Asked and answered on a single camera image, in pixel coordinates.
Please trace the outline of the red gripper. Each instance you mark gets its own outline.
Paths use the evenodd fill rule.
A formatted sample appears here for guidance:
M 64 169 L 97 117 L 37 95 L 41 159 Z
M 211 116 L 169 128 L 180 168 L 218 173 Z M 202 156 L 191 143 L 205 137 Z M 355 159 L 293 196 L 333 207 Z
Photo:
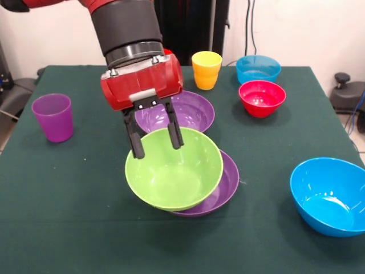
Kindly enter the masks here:
M 135 159 L 145 157 L 139 133 L 136 131 L 134 110 L 126 110 L 142 99 L 157 96 L 166 98 L 164 107 L 168 114 L 168 131 L 175 150 L 184 145 L 179 123 L 170 96 L 183 89 L 181 66 L 173 54 L 155 56 L 128 66 L 113 68 L 100 77 L 103 94 L 115 110 L 123 110 L 131 151 Z

